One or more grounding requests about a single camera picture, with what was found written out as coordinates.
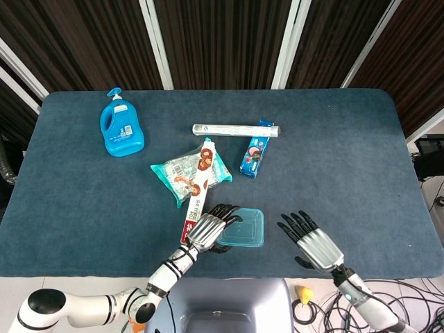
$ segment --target white frame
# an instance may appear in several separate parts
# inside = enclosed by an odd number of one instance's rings
[[[426,121],[419,129],[409,135],[405,141],[407,144],[411,142],[415,142],[417,139],[422,137],[424,134],[427,134],[433,127],[438,125],[440,122],[444,120],[444,108],[441,109],[437,114],[435,114],[432,118]]]
[[[271,89],[285,89],[287,86],[310,5],[311,0],[293,0],[291,2]]]
[[[40,106],[31,96],[12,78],[3,68],[0,67],[0,78],[9,88],[15,92],[35,113],[40,113]]]
[[[169,70],[167,53],[165,52],[164,41],[160,31],[157,13],[155,11],[154,0],[139,0],[140,9],[144,16],[146,30],[153,48],[154,58],[159,70],[160,79],[165,90],[174,90],[173,79]]]
[[[40,83],[40,81],[31,73],[28,67],[19,59],[19,57],[17,57],[14,51],[12,51],[12,49],[1,38],[0,57],[41,101],[43,101],[45,97],[49,95],[48,90],[46,90],[43,84]]]

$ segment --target brown wall panel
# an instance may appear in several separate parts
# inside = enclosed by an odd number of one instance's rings
[[[350,87],[386,90],[406,136],[444,108],[444,1],[403,0]]]
[[[50,92],[162,89],[137,0],[0,0],[0,37]]]
[[[287,88],[340,87],[390,0],[313,0]]]
[[[291,0],[156,0],[176,89],[271,86]]]

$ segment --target yellow object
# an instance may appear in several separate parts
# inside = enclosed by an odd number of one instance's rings
[[[309,287],[301,286],[298,288],[298,296],[303,305],[307,305],[313,298],[314,292]]]

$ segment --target bottle label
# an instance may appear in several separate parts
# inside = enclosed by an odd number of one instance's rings
[[[130,125],[130,119],[126,112],[114,114],[114,123],[108,130],[108,139],[116,144],[126,141],[133,136],[133,127]]]

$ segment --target white cylindrical tube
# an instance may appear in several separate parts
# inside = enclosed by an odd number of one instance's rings
[[[238,125],[208,125],[195,123],[194,135],[221,135],[234,137],[278,137],[279,126],[238,126]]]

